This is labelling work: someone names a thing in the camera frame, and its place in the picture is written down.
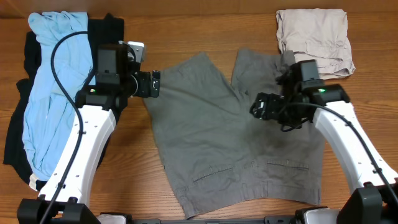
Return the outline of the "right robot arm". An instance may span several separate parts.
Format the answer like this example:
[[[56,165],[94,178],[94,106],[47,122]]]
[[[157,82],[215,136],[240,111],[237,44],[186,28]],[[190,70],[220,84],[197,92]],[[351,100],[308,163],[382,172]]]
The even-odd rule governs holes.
[[[283,218],[283,223],[397,223],[397,172],[364,132],[343,87],[326,85],[315,60],[291,65],[277,83],[282,94],[259,93],[251,114],[276,120],[283,132],[313,123],[335,153],[351,192],[340,210],[304,208]]]

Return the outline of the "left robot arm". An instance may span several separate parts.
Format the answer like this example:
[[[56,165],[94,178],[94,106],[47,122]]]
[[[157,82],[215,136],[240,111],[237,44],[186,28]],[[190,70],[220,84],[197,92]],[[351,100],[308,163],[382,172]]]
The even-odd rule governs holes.
[[[159,95],[160,72],[142,72],[144,57],[142,42],[99,47],[95,84],[78,92],[74,104],[78,111],[60,160],[39,196],[21,201],[19,223],[127,223],[126,215],[94,215],[90,192],[103,149],[117,125],[116,114],[130,97]]]

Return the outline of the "grey shorts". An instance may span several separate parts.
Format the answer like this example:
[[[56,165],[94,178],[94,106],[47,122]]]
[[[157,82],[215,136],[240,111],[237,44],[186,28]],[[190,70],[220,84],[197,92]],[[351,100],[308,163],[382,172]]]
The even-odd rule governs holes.
[[[187,218],[257,198],[320,204],[323,136],[310,123],[284,133],[249,112],[258,93],[279,93],[275,80],[294,62],[291,51],[241,49],[230,80],[204,53],[162,71],[160,95],[144,103]]]

